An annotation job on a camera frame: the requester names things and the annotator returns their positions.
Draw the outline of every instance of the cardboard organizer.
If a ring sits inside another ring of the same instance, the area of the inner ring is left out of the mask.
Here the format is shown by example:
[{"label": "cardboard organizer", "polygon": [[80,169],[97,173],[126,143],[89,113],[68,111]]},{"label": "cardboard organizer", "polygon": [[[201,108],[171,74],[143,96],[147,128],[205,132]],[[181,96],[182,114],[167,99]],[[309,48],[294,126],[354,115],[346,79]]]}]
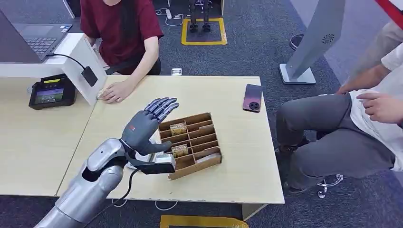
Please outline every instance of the cardboard organizer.
[{"label": "cardboard organizer", "polygon": [[[181,123],[185,123],[186,133],[172,135],[170,126]],[[158,130],[161,142],[171,141],[172,147],[184,144],[187,146],[188,154],[175,158],[175,173],[168,175],[171,180],[221,163],[222,153],[210,113],[167,121],[161,123]],[[165,153],[173,153],[172,148]],[[219,156],[200,160],[215,153]]]}]

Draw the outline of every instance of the gray pants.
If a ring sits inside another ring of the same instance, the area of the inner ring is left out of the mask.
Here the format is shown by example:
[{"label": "gray pants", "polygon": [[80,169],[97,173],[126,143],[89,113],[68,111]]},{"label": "gray pants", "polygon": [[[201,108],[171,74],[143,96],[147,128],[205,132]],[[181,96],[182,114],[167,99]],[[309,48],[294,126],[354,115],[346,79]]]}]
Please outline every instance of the gray pants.
[{"label": "gray pants", "polygon": [[350,94],[303,98],[280,107],[277,112],[280,145],[299,144],[304,130],[328,133],[291,155],[289,186],[305,189],[325,176],[343,174],[361,178],[393,167],[394,154],[357,128],[350,119],[350,111]]},{"label": "gray pants", "polygon": [[358,74],[380,64],[381,58],[389,54],[389,52],[399,46],[402,42],[403,30],[396,25],[396,23],[390,21],[372,41],[346,82],[355,78]]}]

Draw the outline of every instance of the smartphone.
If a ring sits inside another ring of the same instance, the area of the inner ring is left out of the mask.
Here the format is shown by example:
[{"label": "smartphone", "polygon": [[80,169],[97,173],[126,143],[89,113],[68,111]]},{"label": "smartphone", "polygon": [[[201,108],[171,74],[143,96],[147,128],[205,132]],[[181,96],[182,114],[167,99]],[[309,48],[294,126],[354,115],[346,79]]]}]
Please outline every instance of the smartphone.
[{"label": "smartphone", "polygon": [[243,110],[254,113],[260,112],[260,103],[262,100],[262,86],[246,85],[245,98],[243,100]]}]

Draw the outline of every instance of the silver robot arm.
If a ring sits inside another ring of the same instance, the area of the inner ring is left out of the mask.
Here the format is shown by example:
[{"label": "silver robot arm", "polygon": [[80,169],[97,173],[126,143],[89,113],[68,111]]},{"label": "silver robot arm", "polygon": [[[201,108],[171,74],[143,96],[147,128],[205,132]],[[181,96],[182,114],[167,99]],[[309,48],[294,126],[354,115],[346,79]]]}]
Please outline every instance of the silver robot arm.
[{"label": "silver robot arm", "polygon": [[145,174],[175,172],[172,155],[157,157],[155,162],[135,159],[136,152],[146,155],[166,151],[171,147],[170,142],[151,144],[149,139],[159,123],[179,106],[174,102],[176,98],[155,99],[130,120],[120,139],[111,138],[99,145],[52,210],[35,228],[86,227],[101,211],[109,193],[122,180],[123,168],[128,161]]}]

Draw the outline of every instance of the robotic finger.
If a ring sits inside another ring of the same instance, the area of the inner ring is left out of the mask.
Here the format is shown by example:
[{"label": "robotic finger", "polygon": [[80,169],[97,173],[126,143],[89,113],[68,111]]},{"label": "robotic finger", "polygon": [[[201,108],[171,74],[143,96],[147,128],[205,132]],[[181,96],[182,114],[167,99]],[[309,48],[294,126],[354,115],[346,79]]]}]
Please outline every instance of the robotic finger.
[{"label": "robotic finger", "polygon": [[145,107],[144,111],[148,111],[148,110],[151,108],[151,106],[153,106],[153,105],[154,105],[155,103],[157,103],[159,100],[161,100],[161,98],[157,98],[157,99],[153,100],[151,103],[149,103],[149,104]]},{"label": "robotic finger", "polygon": [[174,104],[170,105],[169,107],[165,108],[163,113],[161,113],[157,117],[158,122],[161,123],[169,115],[169,113],[171,113],[177,107],[179,107],[179,103],[174,103]]},{"label": "robotic finger", "polygon": [[165,101],[167,101],[169,99],[169,97],[164,97],[162,99],[160,99],[159,101],[155,102],[153,105],[151,105],[148,108],[148,111],[153,113],[155,110],[157,110],[157,108],[159,108]]},{"label": "robotic finger", "polygon": [[168,99],[168,100],[165,101],[159,108],[157,108],[157,109],[153,112],[153,114],[155,115],[155,117],[157,117],[158,115],[160,115],[160,114],[164,111],[165,108],[167,108],[170,104],[172,104],[172,103],[174,103],[174,102],[176,102],[176,101],[177,101],[176,98]]}]

